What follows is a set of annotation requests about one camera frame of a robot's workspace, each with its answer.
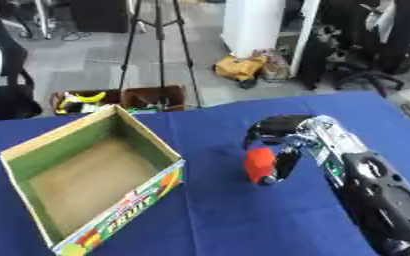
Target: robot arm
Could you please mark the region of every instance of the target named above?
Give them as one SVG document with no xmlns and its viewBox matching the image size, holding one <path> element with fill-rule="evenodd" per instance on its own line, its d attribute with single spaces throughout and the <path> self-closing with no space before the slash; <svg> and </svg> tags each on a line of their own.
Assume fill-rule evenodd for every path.
<svg viewBox="0 0 410 256">
<path fill-rule="evenodd" d="M 301 149 L 307 148 L 372 248 L 380 255 L 410 255 L 410 183 L 336 120 L 327 116 L 270 117 L 249 129 L 244 147 L 257 139 L 267 145 L 283 144 L 271 163 L 269 179 L 262 182 L 288 178 Z"/>
</svg>

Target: tripod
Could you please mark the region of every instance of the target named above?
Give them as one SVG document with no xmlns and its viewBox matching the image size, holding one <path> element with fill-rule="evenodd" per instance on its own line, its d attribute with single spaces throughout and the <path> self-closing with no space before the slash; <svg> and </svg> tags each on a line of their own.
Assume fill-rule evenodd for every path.
<svg viewBox="0 0 410 256">
<path fill-rule="evenodd" d="M 199 91 L 197 88 L 196 84 L 196 77 L 194 75 L 194 70 L 193 70 L 193 61 L 191 59 L 191 55 L 189 53 L 189 47 L 188 47 L 188 42 L 186 41 L 186 36 L 185 36 L 185 30 L 183 28 L 184 25 L 184 20 L 182 18 L 182 15 L 180 13 L 180 7 L 178 0 L 172 0 L 174 4 L 174 11 L 176 14 L 176 19 L 167 23 L 163 23 L 163 17 L 162 17 L 162 9 L 160 5 L 160 0 L 155 0 L 155 22 L 151 23 L 145 20 L 140 19 L 140 10 L 141 10 L 141 3 L 143 0 L 137 0 L 136 6 L 135 6 L 135 14 L 132 16 L 131 20 L 131 31 L 129 35 L 129 41 L 127 43 L 127 48 L 126 48 L 126 55 L 124 59 L 124 63 L 121 66 L 121 81 L 119 85 L 119 89 L 121 90 L 124 86 L 124 80 L 126 78 L 126 73 L 127 73 L 127 67 L 129 65 L 129 60 L 130 60 L 130 54 L 132 52 L 132 46 L 133 46 L 133 41 L 135 38 L 135 32 L 136 32 L 136 27 L 139 22 L 142 22 L 148 26 L 151 26 L 155 28 L 155 33 L 156 33 L 156 38 L 158 40 L 158 49 L 159 49 L 159 64 L 160 64 L 160 104 L 162 106 L 162 110 L 165 110 L 167 106 L 167 98 L 165 96 L 165 87 L 166 87 L 166 81 L 165 81 L 165 67 L 164 67 L 164 51 L 163 51 L 163 41 L 165 39 L 164 35 L 164 27 L 172 25 L 174 23 L 177 23 L 180 29 L 180 35 L 182 38 L 182 44 L 183 44 L 183 49 L 185 51 L 185 57 L 186 57 L 186 63 L 189 69 L 189 73 L 191 76 L 191 81 L 192 85 L 194 88 L 194 94 L 196 97 L 197 101 L 197 107 L 201 108 L 202 104 L 200 101 L 200 96 L 199 96 Z"/>
</svg>

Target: yellow bag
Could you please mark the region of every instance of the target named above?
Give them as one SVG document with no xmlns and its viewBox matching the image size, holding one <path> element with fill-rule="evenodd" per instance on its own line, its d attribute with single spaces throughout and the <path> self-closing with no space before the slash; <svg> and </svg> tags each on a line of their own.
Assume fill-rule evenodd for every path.
<svg viewBox="0 0 410 256">
<path fill-rule="evenodd" d="M 227 56 L 214 66 L 214 71 L 219 76 L 238 81 L 253 80 L 255 79 L 255 74 L 267 61 L 267 56 L 254 56 L 248 59 L 238 59 L 233 56 Z"/>
</svg>

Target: blue tablecloth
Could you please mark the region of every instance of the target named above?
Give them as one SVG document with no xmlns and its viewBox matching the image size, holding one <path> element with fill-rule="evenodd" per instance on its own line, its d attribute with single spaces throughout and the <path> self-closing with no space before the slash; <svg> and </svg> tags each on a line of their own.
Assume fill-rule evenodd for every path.
<svg viewBox="0 0 410 256">
<path fill-rule="evenodd" d="M 187 160 L 185 184 L 91 255 L 361 256 L 374 252 L 309 156 L 290 179 L 259 187 L 246 178 L 241 140 L 278 114 L 338 119 L 410 180 L 410 119 L 374 93 L 239 102 L 139 119 Z M 0 122 L 0 150 L 78 117 Z M 51 255 L 0 163 L 0 255 Z"/>
</svg>

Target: fruit box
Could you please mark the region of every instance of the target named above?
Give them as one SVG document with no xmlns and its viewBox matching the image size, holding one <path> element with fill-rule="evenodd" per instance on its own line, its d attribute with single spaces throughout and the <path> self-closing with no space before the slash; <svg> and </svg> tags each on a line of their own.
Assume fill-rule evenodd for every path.
<svg viewBox="0 0 410 256">
<path fill-rule="evenodd" d="M 182 182 L 184 160 L 119 106 L 1 152 L 56 255 L 84 255 Z"/>
</svg>

